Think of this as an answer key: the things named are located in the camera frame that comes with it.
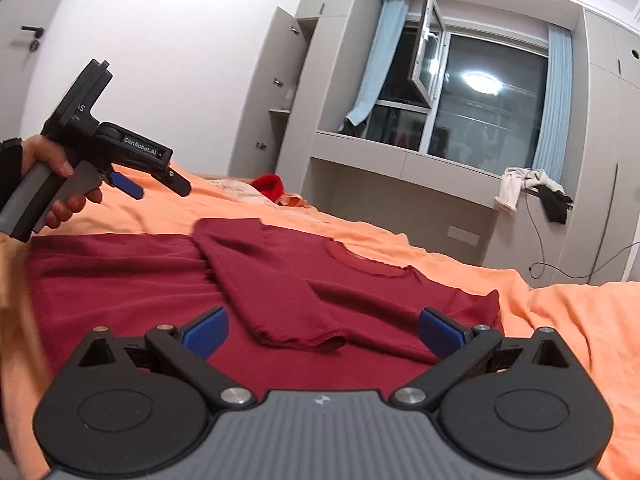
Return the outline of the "light blue curtain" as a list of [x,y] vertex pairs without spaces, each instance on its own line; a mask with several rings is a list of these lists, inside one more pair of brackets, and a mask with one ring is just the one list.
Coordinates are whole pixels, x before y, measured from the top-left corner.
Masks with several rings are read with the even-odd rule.
[[555,182],[559,182],[562,177],[570,132],[573,62],[572,32],[550,24],[546,93],[533,166],[535,169],[544,170]]
[[371,114],[380,95],[409,12],[410,0],[383,0],[366,68],[354,106],[345,119],[360,126]]

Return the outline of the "black cloth on desk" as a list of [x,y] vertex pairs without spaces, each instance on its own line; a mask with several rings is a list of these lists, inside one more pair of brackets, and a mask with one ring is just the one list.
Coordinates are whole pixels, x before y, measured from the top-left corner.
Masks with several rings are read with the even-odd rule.
[[550,223],[566,225],[568,212],[573,208],[574,200],[562,191],[552,191],[545,185],[537,185],[536,190],[542,209]]

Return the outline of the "right light blue curtain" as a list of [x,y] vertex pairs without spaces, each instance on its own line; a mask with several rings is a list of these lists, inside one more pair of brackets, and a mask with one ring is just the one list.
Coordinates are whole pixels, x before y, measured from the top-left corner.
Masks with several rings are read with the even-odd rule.
[[550,24],[546,93],[533,166],[535,169],[544,170],[555,182],[559,182],[562,177],[570,132],[573,62],[572,32]]

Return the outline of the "grey tall wardrobe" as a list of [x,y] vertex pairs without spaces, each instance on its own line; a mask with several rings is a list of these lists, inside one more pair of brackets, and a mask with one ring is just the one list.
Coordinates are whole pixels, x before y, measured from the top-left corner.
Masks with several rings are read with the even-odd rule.
[[566,225],[526,193],[514,216],[498,214],[482,262],[534,287],[623,281],[639,258],[639,36],[585,10],[573,51]]

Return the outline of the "grey open wardrobe door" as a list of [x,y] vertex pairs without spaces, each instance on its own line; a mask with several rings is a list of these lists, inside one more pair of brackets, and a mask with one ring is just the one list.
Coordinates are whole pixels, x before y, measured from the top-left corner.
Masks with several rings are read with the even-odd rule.
[[276,169],[307,49],[294,16],[274,10],[243,107],[230,176],[257,177]]

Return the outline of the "dark red knit sweater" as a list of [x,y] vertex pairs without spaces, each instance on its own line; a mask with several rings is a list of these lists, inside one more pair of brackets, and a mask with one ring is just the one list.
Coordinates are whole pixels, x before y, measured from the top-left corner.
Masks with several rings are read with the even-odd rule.
[[256,219],[202,219],[189,235],[36,237],[27,279],[54,370],[94,326],[135,337],[221,307],[229,335],[209,362],[257,394],[393,391],[434,362],[418,336],[425,308],[500,327],[498,292],[474,296]]

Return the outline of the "orange bed duvet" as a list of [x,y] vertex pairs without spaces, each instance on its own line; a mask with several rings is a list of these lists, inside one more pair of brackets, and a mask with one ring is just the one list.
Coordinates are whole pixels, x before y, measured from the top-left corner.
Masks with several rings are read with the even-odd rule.
[[610,479],[639,474],[639,286],[553,285],[533,288],[510,270],[467,266],[412,247],[408,240],[369,223],[350,222],[310,207],[240,202],[200,177],[181,197],[160,182],[131,171],[144,189],[134,200],[104,186],[100,204],[80,204],[56,230],[45,229],[27,244],[1,242],[1,390],[6,432],[17,467],[39,479],[48,465],[32,433],[32,415],[60,370],[43,352],[27,279],[30,244],[42,236],[189,235],[202,219],[256,219],[267,226],[336,240],[353,254],[390,266],[412,266],[429,280],[474,296],[499,295],[500,327],[509,337],[527,337],[536,328],[555,328],[605,398],[614,430],[599,468]]

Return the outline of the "left light blue curtain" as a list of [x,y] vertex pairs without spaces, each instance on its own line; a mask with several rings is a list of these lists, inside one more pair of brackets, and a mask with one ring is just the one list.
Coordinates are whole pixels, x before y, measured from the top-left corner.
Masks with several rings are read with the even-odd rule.
[[354,106],[345,119],[360,126],[371,114],[380,95],[409,12],[410,0],[383,0],[366,68]]

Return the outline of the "white cloth on desk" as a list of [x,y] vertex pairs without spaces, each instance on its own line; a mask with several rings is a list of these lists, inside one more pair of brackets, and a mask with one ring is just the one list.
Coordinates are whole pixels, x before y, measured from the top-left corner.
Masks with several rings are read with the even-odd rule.
[[521,192],[537,185],[550,188],[552,192],[564,192],[562,185],[552,180],[542,169],[506,168],[501,177],[498,195],[495,197],[496,207],[514,216]]

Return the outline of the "grey built-in desk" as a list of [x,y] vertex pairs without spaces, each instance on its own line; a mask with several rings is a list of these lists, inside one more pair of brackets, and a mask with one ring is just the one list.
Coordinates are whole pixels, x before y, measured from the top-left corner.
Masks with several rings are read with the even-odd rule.
[[[303,196],[334,217],[404,234],[414,247],[469,264],[483,262],[494,232],[500,178],[405,148],[319,131]],[[471,246],[450,226],[480,236]]]

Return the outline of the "open window sash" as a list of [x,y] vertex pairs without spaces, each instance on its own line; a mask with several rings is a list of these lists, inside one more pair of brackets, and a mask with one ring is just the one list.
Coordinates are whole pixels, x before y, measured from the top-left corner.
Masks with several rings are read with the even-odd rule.
[[435,101],[436,84],[445,50],[445,34],[446,26],[437,0],[425,0],[414,42],[409,81],[428,108]]

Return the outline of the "white wall socket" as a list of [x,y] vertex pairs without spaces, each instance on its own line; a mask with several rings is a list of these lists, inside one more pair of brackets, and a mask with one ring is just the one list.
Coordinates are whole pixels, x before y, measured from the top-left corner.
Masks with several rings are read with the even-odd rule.
[[458,240],[459,242],[471,246],[477,246],[480,242],[480,236],[478,234],[457,228],[456,226],[450,226],[448,228],[447,236],[452,238],[453,240]]

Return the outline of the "red hat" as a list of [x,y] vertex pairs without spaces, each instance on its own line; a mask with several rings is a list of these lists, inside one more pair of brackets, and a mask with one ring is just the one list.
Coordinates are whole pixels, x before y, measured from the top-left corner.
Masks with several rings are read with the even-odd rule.
[[273,203],[277,203],[284,193],[282,180],[277,174],[263,174],[250,182],[250,185]]

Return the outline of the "floral pink pillow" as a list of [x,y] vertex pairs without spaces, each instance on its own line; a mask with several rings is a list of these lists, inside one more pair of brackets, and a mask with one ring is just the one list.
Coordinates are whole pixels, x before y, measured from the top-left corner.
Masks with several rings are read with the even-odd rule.
[[250,183],[236,179],[214,179],[209,183],[221,191],[237,198],[242,203],[254,205],[276,206],[276,203],[254,188]]

